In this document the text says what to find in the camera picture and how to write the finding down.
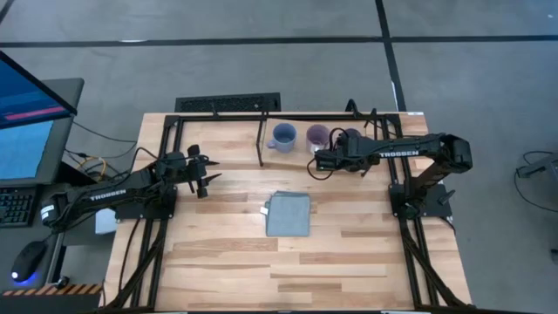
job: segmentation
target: purple mug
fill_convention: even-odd
[[[311,154],[325,149],[330,142],[330,129],[322,125],[313,125],[306,131],[306,150]]]

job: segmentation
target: blue light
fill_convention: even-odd
[[[14,281],[14,285],[16,286],[27,286],[32,284],[35,279],[37,279],[37,272],[34,272],[33,274],[31,274],[31,276],[29,278],[27,278],[27,280],[22,281],[21,283],[18,283],[17,281]]]

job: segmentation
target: computer mouse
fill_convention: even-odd
[[[14,281],[21,283],[29,279],[37,269],[41,258],[46,251],[44,241],[33,241],[25,245],[24,249],[19,252],[11,268],[11,277]]]

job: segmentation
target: blue mug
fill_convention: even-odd
[[[288,153],[295,147],[295,141],[295,127],[289,123],[280,123],[273,128],[273,139],[268,142],[268,148]]]

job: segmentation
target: keyboard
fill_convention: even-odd
[[[177,98],[176,113],[241,113],[281,111],[279,92]]]
[[[0,228],[29,227],[36,207],[36,188],[0,188]]]

